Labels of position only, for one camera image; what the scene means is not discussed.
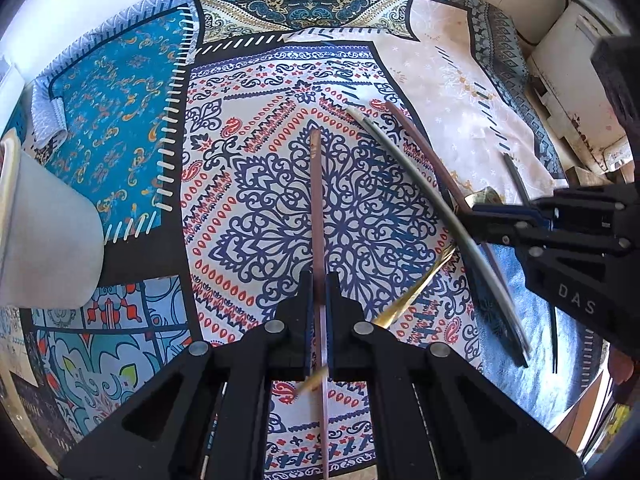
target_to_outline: white bucket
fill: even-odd
[[[0,306],[80,308],[104,257],[94,205],[20,148],[0,140]]]

